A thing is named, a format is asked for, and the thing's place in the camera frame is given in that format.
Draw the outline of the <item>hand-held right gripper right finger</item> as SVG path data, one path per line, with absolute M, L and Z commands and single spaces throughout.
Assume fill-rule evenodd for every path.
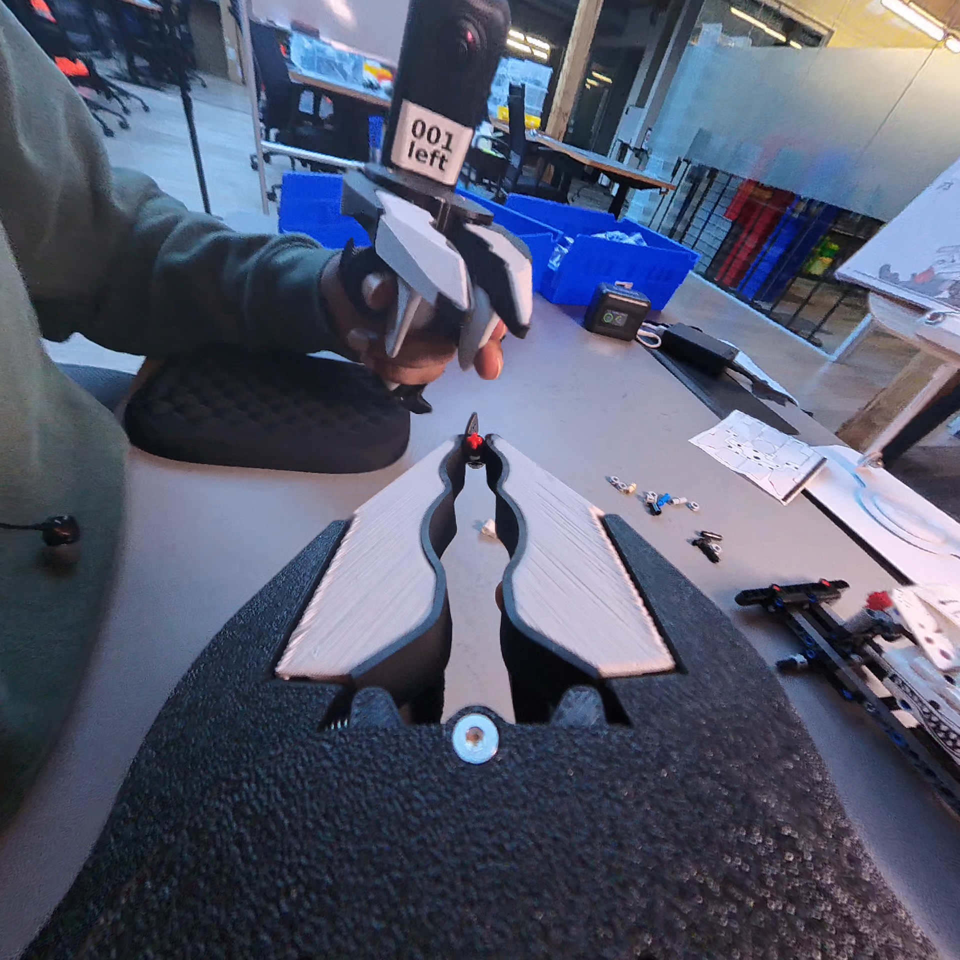
M 603 510 L 497 435 L 485 438 L 501 580 L 500 647 L 514 717 L 546 724 L 570 689 L 629 725 L 613 681 L 673 673 L 676 659 L 605 524 Z

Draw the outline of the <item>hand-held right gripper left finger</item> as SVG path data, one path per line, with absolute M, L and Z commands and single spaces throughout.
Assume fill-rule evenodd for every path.
M 441 559 L 464 486 L 452 438 L 354 511 L 274 673 L 387 690 L 415 723 L 441 720 L 452 622 Z

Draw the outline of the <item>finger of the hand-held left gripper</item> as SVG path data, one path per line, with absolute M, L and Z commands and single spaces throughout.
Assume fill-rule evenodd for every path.
M 396 358 L 409 331 L 425 329 L 441 306 L 451 309 L 460 326 L 472 312 L 472 287 L 464 259 L 426 209 L 388 191 L 374 195 L 381 207 L 374 248 L 397 286 L 397 312 L 384 351 Z
M 533 265 L 527 247 L 497 224 L 459 225 L 456 249 L 471 294 L 458 345 L 460 366 L 468 370 L 498 321 L 512 336 L 526 337 L 533 312 Z

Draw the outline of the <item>cluster of small lego pieces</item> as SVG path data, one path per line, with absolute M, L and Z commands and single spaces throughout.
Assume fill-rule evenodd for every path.
M 639 490 L 635 482 L 624 481 L 617 475 L 607 475 L 606 482 L 619 494 L 625 497 L 638 498 L 648 514 L 652 517 L 661 516 L 666 510 L 684 508 L 692 513 L 700 511 L 698 502 L 685 496 L 675 496 L 669 492 L 658 493 L 652 489 Z M 697 548 L 711 563 L 718 564 L 721 560 L 723 535 L 710 531 L 700 530 L 690 540 L 691 546 Z

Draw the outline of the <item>white lego monster truck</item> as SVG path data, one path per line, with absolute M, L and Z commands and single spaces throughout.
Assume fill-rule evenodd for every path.
M 842 619 L 833 604 L 848 588 L 842 580 L 773 583 L 740 591 L 735 603 L 761 608 L 798 639 L 800 652 L 776 663 L 780 673 L 822 674 L 958 813 L 958 590 L 914 584 L 876 591 Z

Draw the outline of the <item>lego instruction booklet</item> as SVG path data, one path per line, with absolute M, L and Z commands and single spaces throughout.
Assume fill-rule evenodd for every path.
M 840 280 L 927 312 L 959 309 L 959 162 L 836 270 Z

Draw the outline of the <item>person's left hand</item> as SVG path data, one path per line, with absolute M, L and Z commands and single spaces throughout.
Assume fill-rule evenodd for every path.
M 426 330 L 414 330 L 407 334 L 399 353 L 389 356 L 383 337 L 387 321 L 397 313 L 395 277 L 389 272 L 375 273 L 365 280 L 365 313 L 347 295 L 339 275 L 340 260 L 341 254 L 335 254 L 320 278 L 327 316 L 340 344 L 338 351 L 356 354 L 379 378 L 390 383 L 426 385 L 436 381 L 456 359 L 457 347 Z

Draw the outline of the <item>blue plastic bin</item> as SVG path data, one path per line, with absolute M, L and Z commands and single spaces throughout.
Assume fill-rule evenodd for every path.
M 341 211 L 342 174 L 286 172 L 278 202 L 278 232 L 305 234 L 329 250 L 350 241 L 356 247 L 372 245 L 357 220 Z
M 639 223 L 622 220 L 620 229 L 570 237 L 558 262 L 547 269 L 539 293 L 555 305 L 585 306 L 601 282 L 645 295 L 654 310 L 664 309 L 700 260 L 700 254 Z
M 606 234 L 620 230 L 616 217 L 609 212 L 543 198 L 510 194 L 506 199 L 506 209 L 565 236 Z
M 558 239 L 561 237 L 561 232 L 534 217 L 461 187 L 456 188 L 456 193 L 491 212 L 495 224 L 524 242 L 529 249 L 533 263 L 533 291 L 534 294 L 538 294 L 547 273 L 549 259 L 554 252 Z

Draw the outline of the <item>black box green mark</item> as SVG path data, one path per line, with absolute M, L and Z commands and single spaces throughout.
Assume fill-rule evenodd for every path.
M 586 306 L 582 327 L 587 332 L 620 341 L 635 341 L 651 310 L 651 301 L 639 291 L 601 282 Z

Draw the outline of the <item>wooden pillar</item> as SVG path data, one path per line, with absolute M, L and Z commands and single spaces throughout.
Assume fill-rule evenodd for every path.
M 566 136 L 570 116 L 579 95 L 578 90 L 591 58 L 596 26 L 603 6 L 603 1 L 578 2 L 548 118 L 541 131 L 547 138 L 563 141 Z

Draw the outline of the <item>wooden background table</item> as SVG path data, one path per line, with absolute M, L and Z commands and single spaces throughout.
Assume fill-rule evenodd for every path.
M 616 162 L 604 154 L 573 147 L 561 140 L 547 136 L 541 130 L 528 130 L 526 134 L 528 141 L 536 144 L 539 148 L 552 155 L 563 156 L 573 162 L 580 163 L 583 167 L 597 170 L 616 184 L 608 212 L 617 219 L 622 214 L 629 190 L 655 189 L 660 195 L 666 195 L 676 189 L 676 185 L 671 182 L 656 179 L 639 169 L 630 168 Z

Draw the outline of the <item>black power adapter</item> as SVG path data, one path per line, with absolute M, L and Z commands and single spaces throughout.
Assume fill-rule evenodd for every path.
M 685 323 L 666 326 L 658 336 L 662 354 L 713 378 L 731 369 L 738 360 L 736 346 Z

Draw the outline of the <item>black wrist rest pad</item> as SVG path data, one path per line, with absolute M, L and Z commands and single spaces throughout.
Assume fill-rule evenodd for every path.
M 402 457 L 411 414 L 365 366 L 223 345 L 166 361 L 124 426 L 139 450 L 174 461 L 364 474 Z

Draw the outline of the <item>white sticker sheet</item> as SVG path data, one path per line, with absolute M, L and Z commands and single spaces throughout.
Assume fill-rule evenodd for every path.
M 741 411 L 689 442 L 783 505 L 797 498 L 827 463 L 818 448 Z

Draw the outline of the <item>shelf of coloured bins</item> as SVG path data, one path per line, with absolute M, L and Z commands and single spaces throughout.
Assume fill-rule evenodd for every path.
M 884 222 L 831 203 L 744 181 L 724 218 L 729 230 L 705 269 L 709 282 L 756 308 L 771 310 L 797 282 L 819 283 Z

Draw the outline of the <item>white paper sheet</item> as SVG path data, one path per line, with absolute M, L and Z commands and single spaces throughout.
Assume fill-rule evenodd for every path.
M 797 399 L 778 381 L 769 376 L 744 351 L 736 349 L 734 356 L 727 367 L 732 374 L 750 381 L 750 391 L 763 401 L 774 402 L 778 405 L 787 403 L 798 405 Z

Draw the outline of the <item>black tripod pole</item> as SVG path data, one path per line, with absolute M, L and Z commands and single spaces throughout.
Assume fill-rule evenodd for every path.
M 210 194 L 207 178 L 203 167 L 202 154 L 197 134 L 194 103 L 190 94 L 190 83 L 187 76 L 186 55 L 179 28 L 179 15 L 175 11 L 173 1 L 160 1 L 161 16 L 166 34 L 166 42 L 170 52 L 180 102 L 187 127 L 188 139 L 196 172 L 198 191 L 202 209 L 205 214 L 211 214 Z

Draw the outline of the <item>black office chair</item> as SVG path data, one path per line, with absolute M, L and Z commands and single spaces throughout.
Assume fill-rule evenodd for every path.
M 102 76 L 91 57 L 76 49 L 48 2 L 10 2 L 9 6 L 17 9 L 16 15 L 25 29 L 78 92 L 106 137 L 113 138 L 114 130 L 103 115 L 115 117 L 121 130 L 130 128 L 127 101 L 138 102 L 144 113 L 150 112 L 149 104 L 138 94 Z

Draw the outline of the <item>person's green sweatshirt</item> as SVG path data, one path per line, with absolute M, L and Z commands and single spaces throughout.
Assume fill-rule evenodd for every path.
M 80 96 L 2 9 L 2 520 L 54 514 L 78 558 L 48 563 L 37 531 L 2 532 L 2 829 L 53 749 L 90 661 L 122 527 L 126 438 L 42 345 L 40 301 L 93 298 L 128 223 Z

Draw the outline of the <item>wooden post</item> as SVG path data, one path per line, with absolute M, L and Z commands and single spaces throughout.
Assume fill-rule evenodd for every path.
M 958 355 L 945 358 L 919 352 L 862 409 L 836 432 L 840 443 L 868 459 L 882 450 L 921 414 L 958 374 Z

